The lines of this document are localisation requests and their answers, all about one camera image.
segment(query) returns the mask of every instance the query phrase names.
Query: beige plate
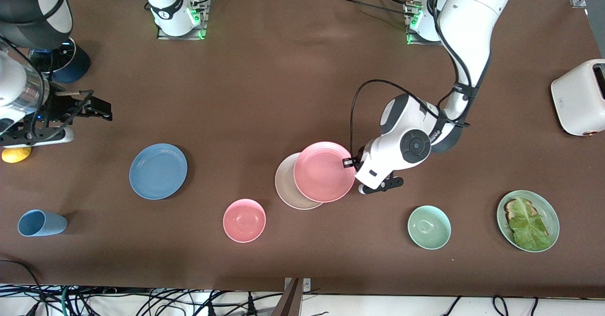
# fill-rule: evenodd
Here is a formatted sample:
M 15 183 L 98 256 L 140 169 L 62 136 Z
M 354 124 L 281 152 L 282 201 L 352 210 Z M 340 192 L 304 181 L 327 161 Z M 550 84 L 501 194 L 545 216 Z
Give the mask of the beige plate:
M 275 172 L 275 189 L 277 194 L 288 206 L 297 210 L 311 210 L 321 203 L 303 196 L 294 183 L 294 164 L 300 153 L 285 158 Z

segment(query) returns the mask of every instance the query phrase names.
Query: black mount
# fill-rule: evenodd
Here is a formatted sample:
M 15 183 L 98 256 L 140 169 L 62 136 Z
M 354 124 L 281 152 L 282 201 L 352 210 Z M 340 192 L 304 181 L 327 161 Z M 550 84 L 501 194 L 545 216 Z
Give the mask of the black mount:
M 401 186 L 403 186 L 403 184 L 404 184 L 404 179 L 400 178 L 400 177 L 395 177 L 395 172 L 391 172 L 391 175 L 388 176 L 385 180 L 383 180 L 377 189 L 371 189 L 365 185 L 361 185 L 359 187 L 359 191 L 363 194 L 386 192 L 386 191 L 389 191 L 389 189 L 392 189 L 395 187 L 401 187 Z

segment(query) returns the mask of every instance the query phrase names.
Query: yellow lemon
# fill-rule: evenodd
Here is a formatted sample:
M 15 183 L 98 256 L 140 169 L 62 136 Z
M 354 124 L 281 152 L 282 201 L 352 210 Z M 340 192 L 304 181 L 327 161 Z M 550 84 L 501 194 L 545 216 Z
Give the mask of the yellow lemon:
M 2 160 L 8 163 L 16 163 L 29 157 L 31 152 L 31 147 L 4 148 L 4 151 L 2 151 Z

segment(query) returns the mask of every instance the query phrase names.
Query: bowl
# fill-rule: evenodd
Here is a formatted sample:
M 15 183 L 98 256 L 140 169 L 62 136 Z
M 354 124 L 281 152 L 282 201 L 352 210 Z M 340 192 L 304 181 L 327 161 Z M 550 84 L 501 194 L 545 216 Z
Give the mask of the bowl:
M 510 226 L 508 226 L 508 221 L 506 220 L 506 211 L 504 210 L 504 205 L 506 205 L 507 202 L 510 202 L 514 198 L 525 198 L 532 202 L 532 206 L 536 209 L 536 211 L 538 211 L 538 214 L 542 216 L 542 222 L 544 222 L 544 226 L 546 226 L 546 230 L 549 236 L 551 237 L 552 242 L 550 247 L 547 247 L 546 249 L 540 251 L 532 251 L 523 249 L 522 247 L 519 247 L 519 245 L 515 244 L 512 238 L 512 230 L 510 229 Z M 508 240 L 508 242 L 514 245 L 514 247 L 516 247 L 517 249 L 533 253 L 543 252 L 553 247 L 559 237 L 560 227 L 557 214 L 555 213 L 555 210 L 553 209 L 551 204 L 549 204 L 546 199 L 544 199 L 541 195 L 537 193 L 519 190 L 512 191 L 506 194 L 504 198 L 502 198 L 502 200 L 500 201 L 500 204 L 498 204 L 498 210 L 496 211 L 495 215 L 500 231 L 502 232 L 506 240 Z
M 415 209 L 410 215 L 408 233 L 419 247 L 437 250 L 447 244 L 452 229 L 443 211 L 435 206 L 424 205 Z
M 263 207 L 251 199 L 237 200 L 225 210 L 223 229 L 231 240 L 249 243 L 263 233 L 267 217 Z

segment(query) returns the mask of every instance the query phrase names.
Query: plate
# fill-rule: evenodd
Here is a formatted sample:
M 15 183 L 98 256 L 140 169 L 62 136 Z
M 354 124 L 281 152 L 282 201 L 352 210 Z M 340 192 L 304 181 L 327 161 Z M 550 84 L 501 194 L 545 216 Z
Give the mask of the plate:
M 551 236 L 552 243 L 550 247 L 540 251 L 530 251 L 519 247 L 519 245 L 515 244 L 515 242 L 512 240 L 512 230 L 510 229 L 510 226 L 508 226 L 508 221 L 506 220 L 506 211 L 504 210 L 504 205 L 506 205 L 507 202 L 510 202 L 511 200 L 517 197 L 525 198 L 532 202 L 532 206 L 536 208 L 538 214 L 542 216 L 542 222 L 544 222 L 544 226 L 546 226 L 546 230 L 548 231 L 549 236 Z M 555 213 L 555 210 L 553 209 L 551 204 L 546 201 L 546 199 L 544 199 L 541 195 L 533 193 L 531 191 L 519 190 L 512 191 L 506 194 L 504 198 L 502 198 L 502 200 L 500 201 L 500 204 L 498 204 L 498 211 L 496 211 L 496 219 L 498 222 L 498 227 L 500 228 L 500 231 L 502 232 L 506 240 L 508 240 L 510 244 L 514 245 L 514 247 L 523 251 L 534 253 L 546 251 L 553 247 L 553 245 L 555 245 L 557 239 L 559 238 L 560 226 L 557 213 Z
M 238 243 L 249 243 L 263 233 L 267 218 L 263 207 L 251 199 L 231 203 L 223 215 L 223 230 Z
M 294 164 L 300 153 L 285 158 L 275 172 L 275 190 L 286 205 L 297 210 L 311 210 L 322 203 L 305 197 L 294 183 Z
M 355 168 L 344 168 L 348 150 L 333 142 L 317 142 L 305 148 L 294 164 L 294 182 L 307 198 L 329 203 L 344 197 L 355 183 Z
M 130 165 L 130 186 L 139 196 L 164 199 L 173 195 L 187 177 L 187 159 L 171 144 L 155 144 L 142 150 Z

